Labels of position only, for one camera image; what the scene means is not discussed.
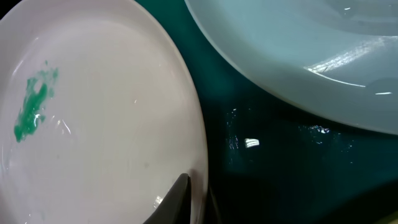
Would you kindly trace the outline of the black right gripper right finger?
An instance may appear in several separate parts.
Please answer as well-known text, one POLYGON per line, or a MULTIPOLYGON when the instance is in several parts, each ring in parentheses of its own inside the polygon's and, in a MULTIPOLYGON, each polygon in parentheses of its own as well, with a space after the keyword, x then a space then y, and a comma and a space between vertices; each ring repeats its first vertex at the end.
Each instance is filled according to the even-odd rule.
POLYGON ((203 223, 221 224, 220 211, 218 209, 218 205, 213 190, 211 188, 211 185, 208 186, 203 223))

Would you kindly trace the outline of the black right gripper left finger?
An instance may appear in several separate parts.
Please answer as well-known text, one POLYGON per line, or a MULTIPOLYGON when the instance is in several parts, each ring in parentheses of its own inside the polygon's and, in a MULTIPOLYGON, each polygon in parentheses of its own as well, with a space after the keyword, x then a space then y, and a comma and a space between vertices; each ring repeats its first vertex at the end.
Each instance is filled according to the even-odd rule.
POLYGON ((191 178, 182 173, 144 224, 189 224, 190 214, 191 178))

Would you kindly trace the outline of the white plate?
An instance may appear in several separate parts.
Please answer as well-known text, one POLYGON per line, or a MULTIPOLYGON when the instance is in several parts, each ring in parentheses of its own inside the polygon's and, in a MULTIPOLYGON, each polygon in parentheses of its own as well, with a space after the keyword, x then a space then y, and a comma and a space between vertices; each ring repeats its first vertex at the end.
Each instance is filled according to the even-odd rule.
POLYGON ((203 223, 197 91, 135 1, 21 1, 1 19, 1 222, 203 223))

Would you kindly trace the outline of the light blue plate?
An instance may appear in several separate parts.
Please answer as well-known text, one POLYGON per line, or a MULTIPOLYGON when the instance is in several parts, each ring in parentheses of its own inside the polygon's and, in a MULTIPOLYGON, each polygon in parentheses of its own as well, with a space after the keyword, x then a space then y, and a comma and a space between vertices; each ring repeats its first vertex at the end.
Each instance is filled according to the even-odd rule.
POLYGON ((397 133, 396 0, 186 0, 238 72, 322 118, 397 133))

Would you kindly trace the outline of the yellow green plate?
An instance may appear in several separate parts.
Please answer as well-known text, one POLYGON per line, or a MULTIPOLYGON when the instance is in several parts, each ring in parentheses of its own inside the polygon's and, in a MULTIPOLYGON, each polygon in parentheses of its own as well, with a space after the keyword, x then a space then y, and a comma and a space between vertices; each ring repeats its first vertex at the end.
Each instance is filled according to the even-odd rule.
POLYGON ((379 221, 375 222, 374 224, 398 224, 398 212, 394 212, 379 221))

